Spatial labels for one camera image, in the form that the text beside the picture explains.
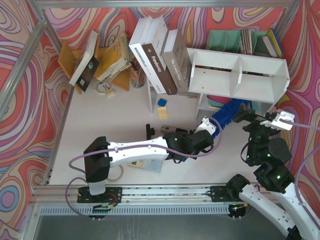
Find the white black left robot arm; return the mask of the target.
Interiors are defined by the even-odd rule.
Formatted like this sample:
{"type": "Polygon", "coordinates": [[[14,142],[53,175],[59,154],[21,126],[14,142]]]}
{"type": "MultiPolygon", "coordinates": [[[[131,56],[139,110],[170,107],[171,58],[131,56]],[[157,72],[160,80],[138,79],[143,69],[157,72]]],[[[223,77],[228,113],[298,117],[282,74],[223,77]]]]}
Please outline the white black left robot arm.
{"type": "Polygon", "coordinates": [[[108,142],[105,136],[96,138],[83,152],[85,180],[92,196],[105,193],[105,181],[110,168],[144,160],[173,160],[180,163],[186,158],[197,158],[199,153],[214,147],[207,130],[192,134],[186,132],[166,133],[154,139],[136,142],[108,142]]]}

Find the white black stapler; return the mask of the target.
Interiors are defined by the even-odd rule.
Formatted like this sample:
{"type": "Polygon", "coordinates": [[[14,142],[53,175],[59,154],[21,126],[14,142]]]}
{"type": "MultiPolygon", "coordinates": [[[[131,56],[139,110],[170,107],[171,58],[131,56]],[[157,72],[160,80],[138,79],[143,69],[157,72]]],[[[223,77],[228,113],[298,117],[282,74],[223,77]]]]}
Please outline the white black stapler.
{"type": "Polygon", "coordinates": [[[189,134],[192,135],[194,133],[192,130],[186,130],[183,128],[169,126],[169,125],[163,125],[160,128],[160,131],[163,133],[164,136],[167,136],[167,137],[174,136],[174,135],[186,136],[189,134]]]}

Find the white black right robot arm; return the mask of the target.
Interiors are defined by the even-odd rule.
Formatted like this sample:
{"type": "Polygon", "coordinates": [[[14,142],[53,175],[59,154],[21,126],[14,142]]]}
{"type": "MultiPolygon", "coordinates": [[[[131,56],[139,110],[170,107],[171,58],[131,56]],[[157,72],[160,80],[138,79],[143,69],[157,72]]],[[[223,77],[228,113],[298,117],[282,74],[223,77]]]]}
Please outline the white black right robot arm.
{"type": "Polygon", "coordinates": [[[320,219],[305,201],[298,187],[298,176],[286,163],[292,158],[286,141],[273,136],[292,127],[304,127],[294,121],[294,114],[284,110],[257,115],[255,110],[241,104],[233,122],[248,121],[242,129],[249,134],[244,146],[244,162],[256,166],[258,183],[280,202],[282,207],[261,195],[242,175],[236,174],[226,184],[226,193],[233,201],[242,200],[272,222],[288,240],[318,240],[320,219]]]}

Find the blue microfiber duster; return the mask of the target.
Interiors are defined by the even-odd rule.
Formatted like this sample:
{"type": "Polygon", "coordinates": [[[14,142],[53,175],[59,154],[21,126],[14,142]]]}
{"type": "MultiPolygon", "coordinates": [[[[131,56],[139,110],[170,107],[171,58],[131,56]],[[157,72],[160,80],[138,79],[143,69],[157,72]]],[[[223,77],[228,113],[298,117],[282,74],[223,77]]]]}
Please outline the blue microfiber duster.
{"type": "Polygon", "coordinates": [[[222,140],[222,132],[224,128],[233,121],[240,107],[250,107],[251,102],[249,100],[235,99],[233,98],[228,103],[224,104],[220,110],[214,113],[212,116],[205,116],[202,119],[200,127],[205,124],[205,130],[208,131],[209,127],[213,127],[214,132],[210,137],[210,149],[196,151],[193,158],[196,160],[198,157],[205,157],[214,152],[220,145],[222,140]]]}

